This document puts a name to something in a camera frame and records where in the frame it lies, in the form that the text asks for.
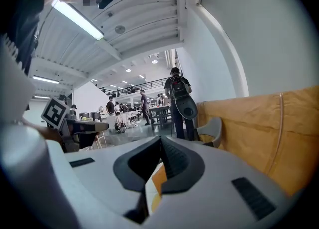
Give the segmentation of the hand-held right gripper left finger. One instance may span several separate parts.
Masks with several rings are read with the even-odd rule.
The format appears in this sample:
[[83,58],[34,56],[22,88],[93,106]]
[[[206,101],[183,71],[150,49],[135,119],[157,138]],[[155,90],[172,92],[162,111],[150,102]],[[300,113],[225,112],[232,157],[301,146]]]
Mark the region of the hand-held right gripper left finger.
[[51,141],[47,149],[49,223],[161,222],[149,215],[145,191],[159,161],[159,137],[67,154]]

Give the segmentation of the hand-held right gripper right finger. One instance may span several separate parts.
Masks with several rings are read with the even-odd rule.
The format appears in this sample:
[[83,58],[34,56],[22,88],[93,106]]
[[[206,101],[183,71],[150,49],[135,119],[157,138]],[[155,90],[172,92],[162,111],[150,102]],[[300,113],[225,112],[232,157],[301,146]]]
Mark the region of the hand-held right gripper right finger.
[[167,181],[146,229],[269,229],[290,200],[268,176],[239,157],[163,137]]

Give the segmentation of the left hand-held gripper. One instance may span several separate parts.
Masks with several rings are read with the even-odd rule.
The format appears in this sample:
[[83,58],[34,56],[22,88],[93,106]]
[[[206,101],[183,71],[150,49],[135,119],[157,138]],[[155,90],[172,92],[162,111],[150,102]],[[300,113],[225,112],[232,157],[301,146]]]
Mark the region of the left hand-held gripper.
[[92,146],[100,132],[109,128],[109,124],[105,122],[76,121],[69,106],[57,98],[51,98],[47,102],[41,118],[50,128],[58,131],[65,153]]

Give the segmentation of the person's left forearm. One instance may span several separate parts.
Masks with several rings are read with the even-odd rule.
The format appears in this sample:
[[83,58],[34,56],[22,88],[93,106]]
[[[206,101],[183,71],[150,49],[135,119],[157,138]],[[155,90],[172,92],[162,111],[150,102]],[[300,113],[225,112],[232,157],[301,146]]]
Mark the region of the person's left forearm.
[[42,137],[44,139],[56,141],[59,144],[62,143],[62,138],[61,138],[59,132],[56,129],[43,127],[43,126],[38,126],[38,125],[35,125],[35,124],[32,124],[32,123],[28,122],[25,119],[22,120],[22,123],[24,125],[26,125],[26,126],[29,126],[31,128],[36,129],[42,135]]

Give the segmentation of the white round beanbag chair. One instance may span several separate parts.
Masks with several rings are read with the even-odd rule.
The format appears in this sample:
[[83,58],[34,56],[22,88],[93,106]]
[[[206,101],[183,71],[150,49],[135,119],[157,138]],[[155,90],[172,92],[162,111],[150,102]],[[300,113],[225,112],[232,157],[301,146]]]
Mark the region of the white round beanbag chair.
[[155,189],[155,186],[152,182],[152,176],[147,181],[145,187],[146,187],[145,190],[146,190],[146,201],[147,201],[148,213],[149,215],[151,215],[159,206],[161,202],[161,196],[158,194],[158,192]]

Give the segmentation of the large orange wrapped sofa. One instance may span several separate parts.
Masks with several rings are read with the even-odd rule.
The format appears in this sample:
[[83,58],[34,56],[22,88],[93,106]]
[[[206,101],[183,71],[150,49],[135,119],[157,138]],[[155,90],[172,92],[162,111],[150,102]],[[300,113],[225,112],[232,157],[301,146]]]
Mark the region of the large orange wrapped sofa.
[[197,107],[199,126],[222,119],[222,150],[269,176],[287,194],[310,182],[319,165],[319,85]]

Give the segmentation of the black bag with yellow trim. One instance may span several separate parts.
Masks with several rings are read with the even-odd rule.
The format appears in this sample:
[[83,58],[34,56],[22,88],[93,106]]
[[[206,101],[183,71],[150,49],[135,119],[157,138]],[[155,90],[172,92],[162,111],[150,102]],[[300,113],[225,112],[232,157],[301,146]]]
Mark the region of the black bag with yellow trim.
[[114,128],[117,133],[125,133],[127,130],[127,127],[123,121],[116,122]]

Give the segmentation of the long ceiling tube light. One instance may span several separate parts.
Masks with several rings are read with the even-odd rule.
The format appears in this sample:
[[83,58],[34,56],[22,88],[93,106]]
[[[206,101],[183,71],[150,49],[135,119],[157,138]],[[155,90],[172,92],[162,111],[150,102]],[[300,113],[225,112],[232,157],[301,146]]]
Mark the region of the long ceiling tube light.
[[53,83],[53,84],[59,84],[59,81],[57,81],[57,80],[44,78],[44,77],[40,77],[40,76],[36,76],[36,75],[33,75],[32,78],[35,80],[39,80],[39,81],[44,81],[44,82]]
[[71,7],[69,4],[54,0],[51,6],[79,26],[81,29],[89,33],[97,41],[104,37],[104,34],[95,27],[90,21],[88,21],[83,15],[81,15],[77,10]]

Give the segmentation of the grey shell chair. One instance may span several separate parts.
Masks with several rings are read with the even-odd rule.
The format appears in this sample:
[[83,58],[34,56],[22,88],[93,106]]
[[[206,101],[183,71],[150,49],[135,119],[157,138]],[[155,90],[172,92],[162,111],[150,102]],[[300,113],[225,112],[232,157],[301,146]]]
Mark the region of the grey shell chair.
[[220,117],[214,117],[206,125],[196,129],[197,136],[199,138],[201,135],[213,137],[214,139],[210,142],[204,142],[203,140],[201,140],[201,142],[205,146],[219,148],[222,140],[222,126],[222,119]]

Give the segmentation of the dark grey table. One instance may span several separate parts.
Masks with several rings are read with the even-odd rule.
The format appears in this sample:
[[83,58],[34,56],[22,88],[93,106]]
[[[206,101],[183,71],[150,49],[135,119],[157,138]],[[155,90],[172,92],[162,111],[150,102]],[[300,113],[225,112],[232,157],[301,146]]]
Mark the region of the dark grey table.
[[151,129],[154,130],[155,126],[160,128],[166,128],[168,125],[171,130],[173,129],[173,120],[170,106],[160,106],[160,107],[151,107],[149,108],[149,114],[151,116]]

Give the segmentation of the black balcony railing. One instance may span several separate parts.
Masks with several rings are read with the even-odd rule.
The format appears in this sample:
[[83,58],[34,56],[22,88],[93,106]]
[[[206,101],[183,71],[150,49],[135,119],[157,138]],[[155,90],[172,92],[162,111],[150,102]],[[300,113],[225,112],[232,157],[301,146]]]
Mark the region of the black balcony railing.
[[127,87],[124,87],[124,88],[113,87],[113,89],[107,89],[105,87],[98,87],[98,86],[96,87],[106,95],[115,95],[115,97],[119,97],[119,96],[137,93],[141,89],[148,91],[150,89],[164,87],[167,79],[168,78],[162,78],[162,79],[153,80],[149,82],[144,81],[143,83],[136,84],[136,85],[129,84]]

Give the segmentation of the grey rounded pod with hole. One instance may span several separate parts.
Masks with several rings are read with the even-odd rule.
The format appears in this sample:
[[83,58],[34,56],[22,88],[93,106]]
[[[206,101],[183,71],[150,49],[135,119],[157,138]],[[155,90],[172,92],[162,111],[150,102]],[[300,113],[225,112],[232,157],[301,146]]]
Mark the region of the grey rounded pod with hole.
[[184,119],[193,120],[197,117],[198,108],[196,102],[190,95],[176,99],[175,104]]

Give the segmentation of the person's black printed T-shirt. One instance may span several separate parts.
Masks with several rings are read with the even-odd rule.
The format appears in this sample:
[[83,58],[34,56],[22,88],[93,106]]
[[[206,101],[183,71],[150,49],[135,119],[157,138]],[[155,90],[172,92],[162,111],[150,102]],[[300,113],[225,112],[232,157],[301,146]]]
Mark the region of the person's black printed T-shirt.
[[8,34],[18,49],[17,64],[22,64],[22,71],[28,75],[32,53],[36,49],[36,32],[44,0],[17,0],[14,14],[9,22]]

